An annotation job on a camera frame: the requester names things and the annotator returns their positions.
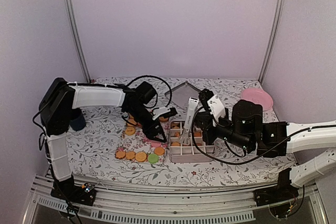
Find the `floral cookie tray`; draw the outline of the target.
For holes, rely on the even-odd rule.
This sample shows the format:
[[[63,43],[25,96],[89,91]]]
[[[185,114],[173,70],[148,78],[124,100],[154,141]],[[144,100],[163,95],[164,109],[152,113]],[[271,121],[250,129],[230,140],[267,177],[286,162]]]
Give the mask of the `floral cookie tray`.
[[[148,155],[155,153],[159,157],[159,161],[155,164],[163,163],[166,156],[167,142],[161,143],[161,147],[157,148],[152,147],[151,142],[143,133],[142,125],[136,122],[133,116],[129,115],[115,151],[115,157],[123,161],[137,162],[135,154],[137,152],[146,152],[147,159],[142,163],[150,164],[148,162]]]

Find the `pink divided cookie tin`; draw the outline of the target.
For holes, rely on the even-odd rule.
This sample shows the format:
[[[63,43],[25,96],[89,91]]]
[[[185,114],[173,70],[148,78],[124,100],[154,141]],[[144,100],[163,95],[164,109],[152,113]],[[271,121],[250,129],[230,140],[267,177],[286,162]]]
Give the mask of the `pink divided cookie tin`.
[[[203,141],[202,131],[199,128],[194,129],[194,138],[196,146],[190,136],[190,144],[183,145],[180,143],[179,137],[182,135],[184,129],[184,122],[173,121],[170,123],[170,150],[169,156],[172,163],[205,163],[212,159],[202,154],[196,146],[199,147],[206,154],[217,157],[219,148],[215,145],[208,145]]]

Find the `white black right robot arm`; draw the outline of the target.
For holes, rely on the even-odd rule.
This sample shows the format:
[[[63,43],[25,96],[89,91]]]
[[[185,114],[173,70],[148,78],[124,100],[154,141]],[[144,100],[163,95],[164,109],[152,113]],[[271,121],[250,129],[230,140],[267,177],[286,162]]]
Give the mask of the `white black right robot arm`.
[[[295,124],[288,122],[263,123],[262,106],[246,100],[238,101],[228,109],[215,97],[202,102],[193,116],[192,125],[202,131],[203,141],[213,143],[220,139],[241,148],[245,153],[256,152],[259,158],[286,156],[295,152],[324,148],[313,159],[278,174],[275,186],[254,191],[257,206],[275,204],[297,198],[299,189],[335,168],[335,123]]]

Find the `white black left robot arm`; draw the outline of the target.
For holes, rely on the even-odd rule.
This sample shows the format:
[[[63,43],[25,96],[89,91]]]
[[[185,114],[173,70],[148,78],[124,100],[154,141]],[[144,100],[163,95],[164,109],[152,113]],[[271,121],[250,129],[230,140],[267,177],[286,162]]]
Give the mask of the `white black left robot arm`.
[[[54,180],[51,196],[72,203],[93,206],[96,190],[89,184],[75,185],[69,166],[66,137],[69,129],[80,131],[86,127],[82,108],[89,106],[110,106],[121,108],[123,113],[134,117],[142,126],[144,135],[154,141],[167,141],[160,118],[177,114],[174,107],[148,107],[158,96],[155,88],[144,81],[136,88],[129,84],[94,84],[67,82],[56,78],[39,104],[32,122],[41,128],[39,148],[45,149],[47,161]]]

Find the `green round cookie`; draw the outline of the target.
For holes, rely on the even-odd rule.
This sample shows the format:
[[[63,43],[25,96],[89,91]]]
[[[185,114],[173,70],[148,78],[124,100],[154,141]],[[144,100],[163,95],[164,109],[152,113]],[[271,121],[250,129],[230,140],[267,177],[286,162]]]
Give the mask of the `green round cookie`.
[[[148,155],[148,162],[151,164],[155,164],[159,161],[159,157],[155,153],[151,153]]]

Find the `dotted tan sandwich cookie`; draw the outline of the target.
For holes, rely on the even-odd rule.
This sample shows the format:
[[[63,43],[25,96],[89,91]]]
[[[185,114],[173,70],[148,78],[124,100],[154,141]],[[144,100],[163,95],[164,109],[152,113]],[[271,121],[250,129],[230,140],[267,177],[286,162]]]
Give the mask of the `dotted tan sandwich cookie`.
[[[146,152],[137,152],[135,154],[135,160],[137,162],[145,162],[147,159],[147,153]]]

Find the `silver metal tin lid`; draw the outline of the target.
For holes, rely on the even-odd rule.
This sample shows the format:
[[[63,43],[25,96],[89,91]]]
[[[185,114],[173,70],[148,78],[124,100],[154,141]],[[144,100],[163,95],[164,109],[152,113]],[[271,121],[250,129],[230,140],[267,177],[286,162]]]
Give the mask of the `silver metal tin lid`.
[[[164,96],[168,99],[168,106],[175,106],[180,109],[187,109],[189,98],[198,99],[200,89],[192,85],[188,81],[184,81],[171,90],[167,90]]]

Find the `pink plastic plate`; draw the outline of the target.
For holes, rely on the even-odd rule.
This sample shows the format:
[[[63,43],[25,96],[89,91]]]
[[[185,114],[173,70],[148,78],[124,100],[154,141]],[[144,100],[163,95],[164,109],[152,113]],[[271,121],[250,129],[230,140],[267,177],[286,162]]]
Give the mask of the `pink plastic plate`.
[[[262,106],[263,111],[272,109],[274,101],[272,97],[263,89],[247,88],[241,92],[241,98]]]

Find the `dark blue cup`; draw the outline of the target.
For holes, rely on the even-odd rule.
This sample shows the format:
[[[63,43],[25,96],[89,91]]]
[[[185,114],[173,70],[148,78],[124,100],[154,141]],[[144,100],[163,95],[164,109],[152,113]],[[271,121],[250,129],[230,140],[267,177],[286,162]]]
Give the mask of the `dark blue cup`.
[[[70,127],[74,131],[81,131],[86,127],[86,120],[80,109],[72,111],[70,117]]]

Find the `aluminium front rail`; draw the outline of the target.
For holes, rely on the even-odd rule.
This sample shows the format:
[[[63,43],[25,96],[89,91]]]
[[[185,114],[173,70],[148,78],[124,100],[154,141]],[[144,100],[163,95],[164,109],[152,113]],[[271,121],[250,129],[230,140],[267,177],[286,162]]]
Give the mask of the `aluminium front rail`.
[[[278,219],[274,205],[257,206],[254,187],[183,188],[98,182],[92,206],[51,196],[49,176],[36,176],[22,223],[329,223],[315,184],[300,191],[293,216]]]

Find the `aluminium right corner post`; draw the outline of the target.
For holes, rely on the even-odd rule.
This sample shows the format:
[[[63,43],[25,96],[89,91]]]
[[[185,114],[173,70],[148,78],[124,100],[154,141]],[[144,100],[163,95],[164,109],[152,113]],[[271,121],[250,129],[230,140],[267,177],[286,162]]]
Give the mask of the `aluminium right corner post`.
[[[274,12],[273,20],[272,20],[272,26],[271,26],[271,30],[269,34],[269,39],[267,42],[267,47],[266,47],[262,67],[261,67],[259,77],[258,77],[258,81],[261,85],[263,85],[263,83],[266,80],[267,71],[268,71],[268,68],[271,62],[271,56],[274,50],[277,32],[278,32],[278,28],[279,28],[280,21],[281,21],[284,3],[285,3],[285,0],[276,0],[275,12]]]

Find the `aluminium corner post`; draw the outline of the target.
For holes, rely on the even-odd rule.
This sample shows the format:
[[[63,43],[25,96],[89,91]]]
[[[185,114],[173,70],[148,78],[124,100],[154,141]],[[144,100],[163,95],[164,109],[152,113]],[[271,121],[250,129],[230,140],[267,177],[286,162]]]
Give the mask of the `aluminium corner post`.
[[[70,30],[71,30],[71,34],[72,34],[73,41],[75,44],[75,49],[77,52],[80,68],[82,70],[83,75],[87,77],[88,76],[87,75],[87,65],[86,65],[86,60],[85,60],[85,57],[82,51],[82,46],[81,46],[78,28],[76,24],[76,18],[75,18],[75,12],[74,12],[72,0],[64,0],[64,2],[65,2],[65,8],[66,8]]]
[[[267,71],[268,71],[268,68],[271,62],[271,56],[274,50],[277,32],[278,32],[278,28],[279,28],[280,21],[281,21],[284,3],[285,3],[285,0],[276,0],[275,12],[274,12],[273,20],[272,20],[272,26],[271,26],[271,30],[269,34],[269,39],[267,42],[267,47],[266,47],[262,67],[261,67],[259,77],[258,77],[258,81],[261,85],[263,85],[263,83],[266,80]]]

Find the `aluminium left corner post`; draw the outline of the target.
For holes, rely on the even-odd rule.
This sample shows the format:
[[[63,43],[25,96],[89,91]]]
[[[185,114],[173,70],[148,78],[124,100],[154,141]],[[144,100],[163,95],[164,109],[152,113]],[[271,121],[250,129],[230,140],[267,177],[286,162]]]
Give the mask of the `aluminium left corner post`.
[[[73,41],[75,44],[75,49],[77,52],[80,68],[82,70],[83,75],[87,77],[88,76],[87,75],[87,65],[86,65],[86,60],[85,60],[85,57],[82,51],[82,46],[81,46],[78,28],[76,24],[76,18],[75,18],[75,12],[74,12],[72,0],[64,0],[64,2],[65,2],[65,8],[66,8],[70,30],[71,30],[71,34],[72,34]]]

